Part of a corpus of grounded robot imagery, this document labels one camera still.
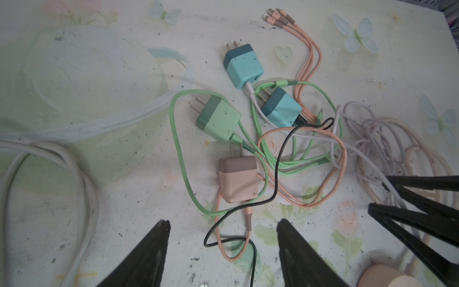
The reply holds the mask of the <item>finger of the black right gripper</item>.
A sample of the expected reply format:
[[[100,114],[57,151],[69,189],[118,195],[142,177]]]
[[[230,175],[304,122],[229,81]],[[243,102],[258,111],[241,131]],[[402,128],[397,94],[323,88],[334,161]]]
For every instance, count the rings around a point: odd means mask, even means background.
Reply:
[[[388,176],[387,179],[394,187],[401,186],[424,190],[459,191],[458,175],[445,177]]]
[[[459,222],[446,217],[371,203],[368,214],[398,238],[447,287],[459,285],[459,265],[428,247],[421,239],[400,226],[406,224],[455,247],[459,246]]]

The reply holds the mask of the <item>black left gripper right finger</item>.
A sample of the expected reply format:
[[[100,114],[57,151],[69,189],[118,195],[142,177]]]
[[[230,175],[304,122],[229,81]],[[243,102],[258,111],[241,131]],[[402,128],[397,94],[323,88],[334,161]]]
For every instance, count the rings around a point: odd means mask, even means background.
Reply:
[[[288,220],[278,223],[277,236],[286,287],[347,286]]]

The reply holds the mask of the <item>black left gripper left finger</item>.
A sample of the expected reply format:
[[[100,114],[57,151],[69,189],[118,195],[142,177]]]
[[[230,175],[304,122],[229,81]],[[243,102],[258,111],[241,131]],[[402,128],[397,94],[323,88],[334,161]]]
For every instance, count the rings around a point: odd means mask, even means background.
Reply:
[[[166,261],[170,222],[160,220],[100,287],[159,287]]]

